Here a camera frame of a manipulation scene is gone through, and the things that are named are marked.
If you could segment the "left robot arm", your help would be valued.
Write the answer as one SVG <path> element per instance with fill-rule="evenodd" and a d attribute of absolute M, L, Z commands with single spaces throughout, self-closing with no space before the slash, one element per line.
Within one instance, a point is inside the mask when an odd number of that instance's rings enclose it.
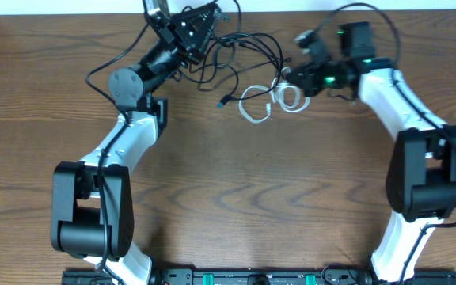
<path fill-rule="evenodd" d="M 167 125 L 168 101 L 154 91 L 181 67 L 205 59 L 222 12 L 214 1 L 175 14 L 165 1 L 143 7 L 158 41 L 137 63 L 109 76 L 105 97 L 118 112 L 116 125 L 80 161 L 62 161 L 53 173 L 51 245 L 95 267 L 65 271 L 64 284 L 152 282 L 152 260 L 133 241 L 130 176 Z"/>

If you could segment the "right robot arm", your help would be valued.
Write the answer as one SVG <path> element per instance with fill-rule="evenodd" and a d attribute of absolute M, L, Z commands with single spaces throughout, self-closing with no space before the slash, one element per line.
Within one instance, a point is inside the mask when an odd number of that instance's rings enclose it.
<path fill-rule="evenodd" d="M 382 240 L 370 255 L 361 284 L 414 284 L 447 281 L 447 274 L 418 276 L 415 265 L 430 234 L 456 227 L 456 125 L 435 115 L 409 88 L 397 62 L 379 57 L 368 22 L 341 25 L 341 59 L 331 57 L 316 30 L 295 43 L 310 56 L 286 75 L 305 97 L 324 90 L 353 90 L 392 136 L 386 175 L 392 208 Z"/>

